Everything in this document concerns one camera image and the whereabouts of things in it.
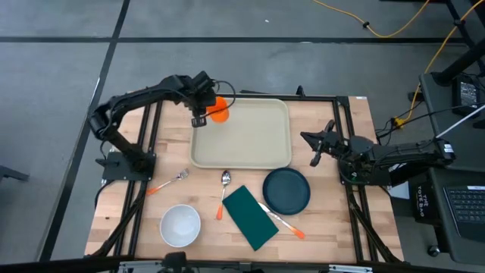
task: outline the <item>wooden tabletop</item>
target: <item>wooden tabletop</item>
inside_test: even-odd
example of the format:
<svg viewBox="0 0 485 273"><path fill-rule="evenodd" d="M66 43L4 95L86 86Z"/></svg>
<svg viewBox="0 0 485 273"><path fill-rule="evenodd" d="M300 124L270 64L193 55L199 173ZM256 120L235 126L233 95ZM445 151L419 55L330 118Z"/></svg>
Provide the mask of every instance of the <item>wooden tabletop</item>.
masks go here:
<svg viewBox="0 0 485 273"><path fill-rule="evenodd" d="M374 125L365 97L349 97L355 134L375 141ZM136 256L140 258L163 258L166 253L185 251L188 259L230 260L258 262L355 262L352 229L345 189L339 183L336 160L322 155L320 164L309 165L314 153L300 137L301 131L323 130L333 109L330 102L285 102L289 109L292 161L289 165L308 179L311 199L308 206L297 215L283 219L306 234L300 240L280 222L275 221L279 232L266 244L254 251L241 234L227 211L221 221L215 219L221 198L221 169L201 169L190 164L189 142L192 133L191 114L182 105L164 102L158 138L155 146L157 162L153 180L149 187L156 187L173 178L179 171L189 168L190 175L148 196L142 214ZM149 124L152 124L152 106ZM132 143L136 142L142 119L142 109L127 114L120 132ZM263 180L269 171L230 170L231 184L226 196L242 185L259 201L262 197ZM92 222L86 245L86 254L96 251L120 220L127 182L113 183L99 197L98 207ZM388 195L379 187L366 187L371 220L376 232L393 254L402 259L401 244L397 233ZM193 206L200 214L202 227L199 237L188 247L176 249L161 238L159 224L161 216L176 204ZM365 231L360 227L365 258L369 259ZM127 252L131 225L127 228L123 253Z"/></svg>

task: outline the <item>bowl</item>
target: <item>bowl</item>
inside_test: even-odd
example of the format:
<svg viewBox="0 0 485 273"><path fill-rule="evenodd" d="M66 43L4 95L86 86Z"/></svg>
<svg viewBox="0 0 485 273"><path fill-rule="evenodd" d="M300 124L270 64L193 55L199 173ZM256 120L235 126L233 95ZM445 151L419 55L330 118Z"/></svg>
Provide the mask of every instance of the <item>bowl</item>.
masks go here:
<svg viewBox="0 0 485 273"><path fill-rule="evenodd" d="M169 246L188 246L197 238L199 232L199 214L189 205L176 205L169 208L160 220L161 238Z"/></svg>

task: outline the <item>orange-handled utensil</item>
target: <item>orange-handled utensil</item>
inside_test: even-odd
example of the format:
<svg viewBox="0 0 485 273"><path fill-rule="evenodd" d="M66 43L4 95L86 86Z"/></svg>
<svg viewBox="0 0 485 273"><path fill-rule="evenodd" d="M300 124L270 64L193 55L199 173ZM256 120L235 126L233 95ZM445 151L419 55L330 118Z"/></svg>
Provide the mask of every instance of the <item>orange-handled utensil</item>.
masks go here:
<svg viewBox="0 0 485 273"><path fill-rule="evenodd" d="M177 180L182 180L186 177L189 176L189 169L183 169L174 179L168 181L168 182L165 182L163 183L162 185L156 187L156 188L151 188L151 189L148 189L146 191L146 195L152 195L153 193L156 193L158 192L158 190L160 190L162 187L165 187L167 186L168 184L174 182L174 181L177 181Z"/></svg>
<svg viewBox="0 0 485 273"><path fill-rule="evenodd" d="M221 204L219 204L219 209L217 209L217 215L215 217L217 220L222 219L222 200L224 200L224 193L226 192L226 186L229 185L230 183L230 172L228 170L222 173L221 183L223 188L222 188Z"/></svg>
<svg viewBox="0 0 485 273"><path fill-rule="evenodd" d="M268 213L269 215L275 217L277 220L279 220L280 222L282 222L284 225L286 225L287 228L289 228L298 238L300 239L305 239L305 234L301 231L299 231L298 229L296 229L296 227L293 227L291 224L288 224L286 223L280 216L276 215L275 213L273 213L267 206L259 203L259 206L261 206L261 208L266 212Z"/></svg>

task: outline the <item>spoon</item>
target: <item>spoon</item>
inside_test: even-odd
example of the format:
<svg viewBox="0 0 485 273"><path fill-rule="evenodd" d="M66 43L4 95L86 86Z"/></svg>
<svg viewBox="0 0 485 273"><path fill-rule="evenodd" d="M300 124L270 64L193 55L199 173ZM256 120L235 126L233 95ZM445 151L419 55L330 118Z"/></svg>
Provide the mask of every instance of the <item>spoon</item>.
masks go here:
<svg viewBox="0 0 485 273"><path fill-rule="evenodd" d="M221 183L223 188L222 188L221 204L219 204L219 209L217 210L217 217L216 217L217 220L222 219L222 200L224 200L224 193L226 192L226 186L229 185L230 183L230 173L228 170L222 173Z"/></svg>

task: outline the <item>green napkin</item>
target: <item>green napkin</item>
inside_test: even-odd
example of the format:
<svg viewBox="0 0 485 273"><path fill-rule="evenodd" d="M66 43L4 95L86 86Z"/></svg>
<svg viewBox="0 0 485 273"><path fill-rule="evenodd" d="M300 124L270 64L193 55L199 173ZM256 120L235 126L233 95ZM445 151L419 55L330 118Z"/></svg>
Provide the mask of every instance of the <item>green napkin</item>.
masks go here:
<svg viewBox="0 0 485 273"><path fill-rule="evenodd" d="M222 203L254 250L258 250L278 232L246 186L241 186Z"/></svg>

